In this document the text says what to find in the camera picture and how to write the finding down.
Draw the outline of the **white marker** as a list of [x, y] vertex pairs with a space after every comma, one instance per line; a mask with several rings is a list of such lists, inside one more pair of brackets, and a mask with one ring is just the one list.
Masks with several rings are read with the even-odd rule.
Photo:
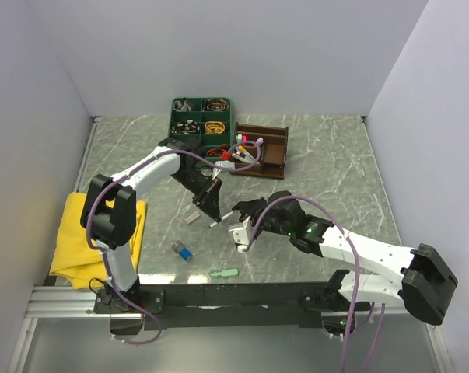
[[229, 213], [227, 214], [224, 214], [219, 221], [214, 221], [213, 223], [211, 223], [209, 225], [209, 228], [214, 228], [216, 225], [219, 225], [221, 224], [223, 221], [225, 221], [227, 218], [229, 218], [232, 214], [234, 213], [234, 211], [230, 211]]

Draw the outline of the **small grey eraser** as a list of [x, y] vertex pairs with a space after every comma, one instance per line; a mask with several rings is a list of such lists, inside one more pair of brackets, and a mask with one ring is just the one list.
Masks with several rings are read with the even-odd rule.
[[187, 218], [184, 219], [187, 225], [192, 224], [193, 222], [197, 221], [201, 217], [201, 213], [196, 211]]

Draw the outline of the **yellow capped white pen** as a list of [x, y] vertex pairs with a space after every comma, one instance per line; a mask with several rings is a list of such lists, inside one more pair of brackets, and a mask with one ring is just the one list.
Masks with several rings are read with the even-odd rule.
[[233, 158], [235, 158], [235, 159], [240, 160], [241, 162], [246, 161], [246, 159], [245, 159], [244, 157], [242, 157], [242, 156], [240, 156], [240, 155], [238, 155], [238, 154], [234, 154], [234, 153], [233, 153], [233, 154], [231, 154], [231, 156], [232, 156]]

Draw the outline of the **orange capped white pen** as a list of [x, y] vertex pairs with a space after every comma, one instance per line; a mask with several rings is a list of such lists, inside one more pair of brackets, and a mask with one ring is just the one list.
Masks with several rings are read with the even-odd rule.
[[255, 157], [252, 156], [243, 146], [235, 147], [236, 155], [249, 163], [257, 163]]

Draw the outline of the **blue capped white pen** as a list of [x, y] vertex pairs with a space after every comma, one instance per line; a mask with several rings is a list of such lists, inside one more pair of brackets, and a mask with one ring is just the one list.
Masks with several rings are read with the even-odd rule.
[[243, 153], [244, 157], [249, 159], [250, 161], [253, 162], [256, 159], [256, 157], [250, 154], [242, 145], [240, 145], [238, 149], [241, 153]]

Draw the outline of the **blue capped glue stick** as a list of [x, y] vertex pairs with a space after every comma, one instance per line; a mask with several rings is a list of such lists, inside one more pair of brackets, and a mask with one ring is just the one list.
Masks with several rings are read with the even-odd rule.
[[179, 240], [172, 244], [172, 249], [185, 261], [188, 261], [193, 257], [191, 251]]

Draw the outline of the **short mint green highlighter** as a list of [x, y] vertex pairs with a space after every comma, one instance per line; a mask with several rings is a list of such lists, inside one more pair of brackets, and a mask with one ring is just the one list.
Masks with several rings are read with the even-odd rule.
[[215, 270], [210, 273], [211, 278], [231, 278], [238, 277], [240, 274], [237, 268]]

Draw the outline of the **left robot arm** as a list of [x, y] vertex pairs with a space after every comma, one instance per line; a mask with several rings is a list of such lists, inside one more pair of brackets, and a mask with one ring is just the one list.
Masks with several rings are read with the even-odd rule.
[[215, 222], [221, 221], [219, 191], [222, 181], [206, 176], [196, 166], [206, 160], [199, 141], [166, 138], [149, 155], [112, 176], [91, 179], [80, 218], [90, 249], [103, 259], [105, 290], [122, 312], [142, 307], [140, 281], [131, 261], [130, 241], [137, 228], [137, 201], [170, 176], [192, 193], [192, 202]]

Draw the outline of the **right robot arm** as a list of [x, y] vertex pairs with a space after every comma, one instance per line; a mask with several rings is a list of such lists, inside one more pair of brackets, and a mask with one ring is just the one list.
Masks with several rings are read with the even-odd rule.
[[250, 250], [263, 232], [283, 235], [299, 251], [353, 265], [337, 271], [326, 290], [327, 303], [344, 309], [351, 302], [404, 307], [429, 325], [443, 323], [458, 285], [439, 252], [422, 243], [416, 248], [381, 242], [306, 213], [301, 198], [287, 190], [268, 199], [240, 201], [237, 224], [229, 234], [239, 252]]

